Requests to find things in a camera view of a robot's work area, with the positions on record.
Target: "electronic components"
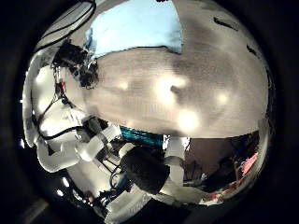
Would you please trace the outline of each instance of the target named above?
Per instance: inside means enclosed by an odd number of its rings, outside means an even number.
[[[92,60],[89,51],[72,45],[70,40],[62,44],[52,64],[55,67],[68,67],[80,87],[91,89],[98,81],[96,60]]]

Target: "black cable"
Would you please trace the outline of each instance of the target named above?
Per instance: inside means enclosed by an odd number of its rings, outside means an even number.
[[[105,161],[110,162],[112,165],[118,166],[117,164],[115,164],[114,162],[110,161],[109,159],[105,159]]]
[[[51,139],[57,138],[57,137],[65,134],[65,133],[70,133],[70,132],[73,132],[73,131],[79,131],[79,130],[84,130],[85,129],[85,127],[83,127],[83,126],[70,127],[70,128],[67,128],[67,129],[59,132],[59,133],[56,133],[56,134],[50,135],[50,136],[46,136],[41,132],[40,122],[42,121],[42,119],[44,118],[44,116],[48,112],[48,110],[52,107],[52,105],[59,100],[59,99],[57,99],[55,101],[55,96],[56,96],[56,92],[54,93],[53,98],[52,98],[51,102],[49,103],[49,105],[47,106],[47,108],[45,109],[45,111],[39,116],[39,118],[37,120],[37,124],[36,124],[37,132],[38,132],[39,136],[43,137],[45,140],[51,140]]]
[[[93,16],[94,11],[96,10],[96,4],[94,3],[94,1],[93,1],[93,0],[82,0],[82,1],[83,1],[83,2],[89,2],[89,3],[92,4],[93,11],[92,11],[91,14],[89,15],[89,17],[88,17],[83,23],[81,23],[79,26],[77,26],[74,30],[71,30],[68,34],[63,35],[62,37],[60,37],[60,38],[58,38],[58,39],[56,39],[56,40],[54,40],[54,41],[52,41],[52,42],[50,42],[50,43],[48,43],[48,44],[46,44],[46,45],[43,45],[43,46],[37,48],[37,49],[34,51],[34,54],[37,53],[37,52],[39,52],[39,51],[42,50],[42,49],[45,49],[45,48],[51,46],[51,45],[57,44],[57,43],[59,43],[60,41],[62,41],[63,39],[69,37],[70,35],[72,35],[73,33],[75,33],[79,28],[81,28],[81,27],[82,27],[82,26],[83,26],[83,25],[84,25],[84,24],[85,24],[85,23],[86,23],[86,22]]]
[[[76,6],[74,9],[72,9],[70,12],[68,12],[66,15],[64,15],[63,17],[59,18],[59,20],[55,21],[52,25],[56,24],[58,21],[63,20],[65,17],[67,17],[68,15],[72,14],[76,9],[78,9],[80,6],[82,6],[82,2]]]
[[[99,162],[101,162],[101,164],[106,168],[106,169],[108,169],[109,171],[110,171],[110,169],[102,162],[102,161],[99,161]]]
[[[74,127],[71,127],[71,128],[67,128],[59,133],[56,133],[55,135],[51,135],[51,136],[46,136],[46,135],[43,135],[42,133],[39,133],[45,140],[51,140],[51,139],[54,139],[54,138],[57,138],[65,133],[70,133],[70,132],[73,132],[73,131],[79,131],[79,130],[84,130],[85,127],[83,126],[74,126]]]
[[[120,168],[120,165],[117,165],[117,166],[114,168],[114,170],[112,171],[111,175],[110,175],[109,184],[110,184],[110,186],[111,186],[112,189],[115,189],[115,186],[112,185],[112,179],[113,179],[114,175],[116,175],[115,172],[116,172],[119,168]]]
[[[77,18],[75,21],[72,21],[71,23],[69,23],[69,24],[67,24],[67,25],[65,25],[65,26],[63,26],[63,27],[61,27],[61,28],[58,28],[58,29],[56,29],[56,30],[53,30],[53,31],[51,31],[51,32],[49,32],[49,33],[43,35],[40,39],[43,39],[43,38],[45,38],[45,37],[48,36],[48,35],[52,35],[52,34],[54,34],[54,33],[56,33],[56,32],[59,32],[59,31],[65,29],[65,28],[67,28],[67,27],[70,27],[71,25],[74,25],[77,21],[81,20],[87,13],[89,13],[89,11],[90,11],[92,8],[93,8],[93,5],[91,5],[90,8],[88,8],[88,9],[83,13],[83,15],[81,15],[81,16],[80,16],[79,18]]]

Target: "blue cloth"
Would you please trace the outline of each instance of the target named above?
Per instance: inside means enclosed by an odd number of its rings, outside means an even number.
[[[86,32],[94,58],[137,47],[161,47],[181,53],[182,29],[172,1],[130,0],[97,16]]]

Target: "dark background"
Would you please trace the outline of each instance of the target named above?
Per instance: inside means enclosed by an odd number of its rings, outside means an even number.
[[[299,16],[297,1],[218,0],[253,33],[270,64],[278,95],[278,128],[269,162],[261,178],[236,209],[219,223],[296,222],[299,202],[297,162],[299,151]],[[74,4],[70,0],[4,1],[0,37],[0,221],[15,223],[39,198],[50,206],[36,223],[94,222],[92,213],[74,213],[71,205],[49,197],[41,190],[48,176],[36,160],[27,160],[19,146],[21,139],[21,85],[30,54],[39,37],[62,12]],[[184,215],[160,205],[145,212],[148,223],[179,223]],[[192,223],[206,223],[192,214]]]

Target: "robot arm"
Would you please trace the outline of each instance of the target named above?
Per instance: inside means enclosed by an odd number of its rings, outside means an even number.
[[[111,125],[93,137],[88,143],[79,140],[62,143],[61,150],[49,155],[48,145],[39,138],[36,143],[37,158],[40,165],[48,172],[54,173],[77,164],[80,159],[92,161],[105,145],[120,135],[120,128]]]

